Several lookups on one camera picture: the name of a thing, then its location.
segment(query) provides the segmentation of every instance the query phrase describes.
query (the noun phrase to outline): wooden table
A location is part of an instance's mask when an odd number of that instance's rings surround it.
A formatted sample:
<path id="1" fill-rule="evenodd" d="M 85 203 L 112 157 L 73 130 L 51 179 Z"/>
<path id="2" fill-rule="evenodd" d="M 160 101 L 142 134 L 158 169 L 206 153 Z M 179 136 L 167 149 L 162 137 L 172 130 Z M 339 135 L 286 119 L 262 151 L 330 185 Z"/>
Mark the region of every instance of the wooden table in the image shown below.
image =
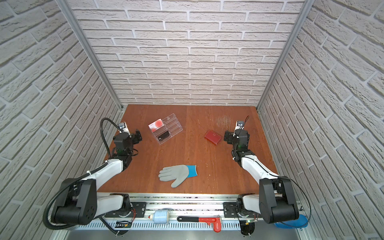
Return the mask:
<path id="1" fill-rule="evenodd" d="M 160 145 L 148 124 L 174 113 L 183 131 Z M 232 160 L 232 145 L 224 141 L 214 145 L 204 138 L 208 130 L 224 137 L 233 131 L 237 120 L 249 120 L 249 149 L 270 170 L 277 172 L 255 107 L 129 105 L 122 118 L 131 132 L 139 129 L 143 140 L 134 146 L 139 151 L 129 167 L 111 178 L 99 192 L 258 194 L 259 185 Z M 158 178 L 163 167 L 197 165 L 196 177 L 187 178 L 176 188 Z"/>

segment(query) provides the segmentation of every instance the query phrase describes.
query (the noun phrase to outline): transparent tray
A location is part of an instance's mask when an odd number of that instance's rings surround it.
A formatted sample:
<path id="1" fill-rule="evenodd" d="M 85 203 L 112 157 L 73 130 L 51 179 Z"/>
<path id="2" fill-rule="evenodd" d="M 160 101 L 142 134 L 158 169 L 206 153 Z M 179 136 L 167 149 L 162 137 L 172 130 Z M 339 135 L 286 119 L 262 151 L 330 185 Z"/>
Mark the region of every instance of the transparent tray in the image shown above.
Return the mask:
<path id="1" fill-rule="evenodd" d="M 183 130 L 183 127 L 180 125 L 174 113 L 166 118 L 161 119 L 161 121 L 163 121 L 164 125 L 152 132 L 153 136 L 155 136 L 159 144 L 165 143 Z"/>

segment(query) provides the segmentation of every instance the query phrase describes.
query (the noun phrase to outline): white brick wall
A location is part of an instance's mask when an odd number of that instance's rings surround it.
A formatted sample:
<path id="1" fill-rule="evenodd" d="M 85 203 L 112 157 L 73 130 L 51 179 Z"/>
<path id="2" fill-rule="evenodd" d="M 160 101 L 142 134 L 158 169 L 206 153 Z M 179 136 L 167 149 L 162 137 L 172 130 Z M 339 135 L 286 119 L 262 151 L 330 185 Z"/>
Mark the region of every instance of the white brick wall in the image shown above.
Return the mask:
<path id="1" fill-rule="evenodd" d="M 318 239 L 384 239 L 383 8 L 316 0 L 259 109 Z"/>
<path id="2" fill-rule="evenodd" d="M 0 239 L 49 239 L 44 207 L 120 112 L 55 1 L 0 2 L 0 56 Z"/>
<path id="3" fill-rule="evenodd" d="M 254 106 L 303 1 L 69 3 L 124 105 Z M 214 92 L 238 85 L 248 90 L 241 98 Z"/>

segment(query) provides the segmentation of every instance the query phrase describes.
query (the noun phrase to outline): blue glove cuff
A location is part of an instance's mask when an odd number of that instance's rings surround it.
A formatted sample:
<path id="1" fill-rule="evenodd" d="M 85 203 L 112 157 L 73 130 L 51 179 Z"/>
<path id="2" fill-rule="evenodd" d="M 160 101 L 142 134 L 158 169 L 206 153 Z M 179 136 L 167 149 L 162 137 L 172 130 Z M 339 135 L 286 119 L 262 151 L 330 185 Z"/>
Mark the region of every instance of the blue glove cuff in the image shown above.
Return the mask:
<path id="1" fill-rule="evenodd" d="M 188 177 L 196 177 L 197 176 L 196 165 L 186 165 L 186 166 L 188 167 L 188 170 L 189 170 Z"/>

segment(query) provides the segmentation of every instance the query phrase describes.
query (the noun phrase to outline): work glove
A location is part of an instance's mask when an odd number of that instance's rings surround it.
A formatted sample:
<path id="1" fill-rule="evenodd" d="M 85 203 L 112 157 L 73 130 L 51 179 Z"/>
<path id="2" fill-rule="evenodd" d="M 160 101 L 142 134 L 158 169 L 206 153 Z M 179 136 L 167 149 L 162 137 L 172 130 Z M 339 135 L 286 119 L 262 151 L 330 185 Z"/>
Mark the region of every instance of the work glove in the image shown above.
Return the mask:
<path id="1" fill-rule="evenodd" d="M 197 176 L 196 165 L 175 165 L 164 167 L 159 172 L 160 181 L 167 182 L 176 179 L 170 186 L 179 186 L 186 178 Z"/>

